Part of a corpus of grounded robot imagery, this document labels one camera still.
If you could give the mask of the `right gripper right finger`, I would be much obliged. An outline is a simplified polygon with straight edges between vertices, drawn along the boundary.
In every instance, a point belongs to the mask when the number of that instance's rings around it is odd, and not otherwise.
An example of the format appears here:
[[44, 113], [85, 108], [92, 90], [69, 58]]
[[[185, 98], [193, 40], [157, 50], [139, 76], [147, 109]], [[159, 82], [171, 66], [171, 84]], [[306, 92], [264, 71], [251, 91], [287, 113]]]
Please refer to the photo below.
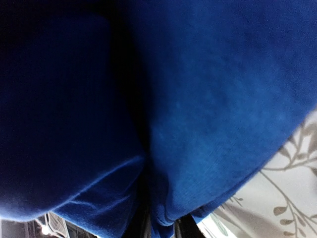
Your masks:
[[205, 238], [190, 214], [175, 221], [174, 236], [175, 238]]

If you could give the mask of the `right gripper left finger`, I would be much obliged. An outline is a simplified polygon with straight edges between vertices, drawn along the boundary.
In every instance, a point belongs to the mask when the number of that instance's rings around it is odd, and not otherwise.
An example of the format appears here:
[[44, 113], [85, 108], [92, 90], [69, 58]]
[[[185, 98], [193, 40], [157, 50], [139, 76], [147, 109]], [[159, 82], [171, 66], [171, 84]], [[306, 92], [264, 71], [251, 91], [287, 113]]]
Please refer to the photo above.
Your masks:
[[126, 229], [126, 238], [151, 238], [151, 228], [149, 198], [143, 197]]

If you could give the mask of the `blue printed t-shirt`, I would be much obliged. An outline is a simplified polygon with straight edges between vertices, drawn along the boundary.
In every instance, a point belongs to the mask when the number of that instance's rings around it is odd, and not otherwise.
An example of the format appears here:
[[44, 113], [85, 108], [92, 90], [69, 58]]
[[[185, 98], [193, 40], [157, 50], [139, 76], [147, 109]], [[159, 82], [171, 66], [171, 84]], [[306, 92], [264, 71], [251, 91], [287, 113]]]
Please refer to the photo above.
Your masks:
[[3, 0], [0, 217], [167, 238], [316, 104], [314, 0]]

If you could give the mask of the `floral table mat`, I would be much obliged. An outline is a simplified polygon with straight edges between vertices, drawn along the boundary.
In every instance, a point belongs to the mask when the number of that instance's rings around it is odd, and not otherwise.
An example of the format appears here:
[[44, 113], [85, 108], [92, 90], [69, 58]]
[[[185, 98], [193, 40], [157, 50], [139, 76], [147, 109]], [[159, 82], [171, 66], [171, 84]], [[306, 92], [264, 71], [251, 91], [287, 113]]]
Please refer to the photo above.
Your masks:
[[256, 176], [198, 227], [208, 238], [315, 238], [316, 111]]

